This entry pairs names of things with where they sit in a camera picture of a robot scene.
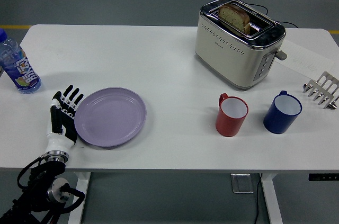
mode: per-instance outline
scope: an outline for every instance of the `cream toaster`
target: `cream toaster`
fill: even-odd
[[[218,16],[219,8],[230,3],[249,16],[249,34]],[[211,68],[239,89],[263,80],[272,63],[286,59],[279,51],[285,28],[239,0],[215,0],[200,9],[195,53]]]

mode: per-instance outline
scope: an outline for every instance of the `robotic hand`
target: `robotic hand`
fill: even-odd
[[[46,153],[25,167],[17,177],[17,185],[23,194],[18,200],[13,200],[13,206],[1,218],[0,224],[36,224],[57,223],[63,213],[69,213],[76,209],[85,199],[85,194],[70,188],[67,180],[56,178],[65,171],[65,163],[69,159],[70,148],[75,144],[77,132],[74,126],[74,115],[83,94],[75,101],[73,99],[79,93],[70,85],[64,94],[57,92],[52,100],[50,112],[51,122],[47,129],[48,145]],[[34,164],[27,186],[20,184],[20,178]],[[78,197],[77,201],[65,208],[70,195]],[[38,221],[31,212],[49,211],[42,221]]]

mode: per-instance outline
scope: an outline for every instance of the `lavender plate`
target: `lavender plate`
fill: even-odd
[[[113,147],[132,139],[145,119],[146,106],[138,94],[124,88],[106,88],[82,101],[74,123],[87,143]]]

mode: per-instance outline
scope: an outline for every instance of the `plastic water bottle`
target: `plastic water bottle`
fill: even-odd
[[[28,62],[25,52],[2,28],[0,28],[0,66],[21,93],[33,93],[39,89],[41,79]]]

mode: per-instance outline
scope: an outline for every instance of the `gray floor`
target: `gray floor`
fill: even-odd
[[[196,26],[199,8],[210,1],[0,0],[0,25]],[[263,5],[274,20],[300,28],[339,30],[339,0],[243,1]],[[6,32],[21,42],[27,29]],[[339,44],[339,34],[332,36]],[[0,214],[21,194],[16,176],[17,171],[0,172]],[[63,177],[75,186],[74,174]],[[252,178],[256,186],[258,174]],[[338,182],[309,182],[307,174],[280,174],[274,185],[284,223],[339,222]],[[97,173],[91,178],[83,223],[254,223],[255,199],[256,193],[233,194],[229,174]],[[259,206],[258,223],[269,223],[261,187]],[[67,223],[67,216],[59,223]]]

